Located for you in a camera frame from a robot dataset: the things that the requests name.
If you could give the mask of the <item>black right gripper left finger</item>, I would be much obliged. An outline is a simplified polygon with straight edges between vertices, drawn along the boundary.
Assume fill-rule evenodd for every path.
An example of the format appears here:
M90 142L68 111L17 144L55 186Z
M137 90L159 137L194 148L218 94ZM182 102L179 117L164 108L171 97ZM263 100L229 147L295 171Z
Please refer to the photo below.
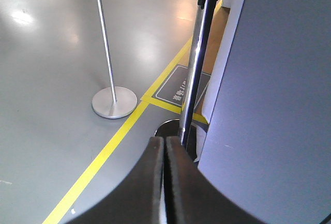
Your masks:
M69 223L159 223L163 154L164 139L151 137L123 181Z

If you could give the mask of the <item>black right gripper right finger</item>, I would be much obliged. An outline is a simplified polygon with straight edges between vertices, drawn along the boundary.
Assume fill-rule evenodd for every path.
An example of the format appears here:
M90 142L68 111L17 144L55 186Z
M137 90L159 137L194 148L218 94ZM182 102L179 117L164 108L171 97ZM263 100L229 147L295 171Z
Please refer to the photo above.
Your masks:
M164 145L164 196L167 223L263 223L220 193L175 136Z

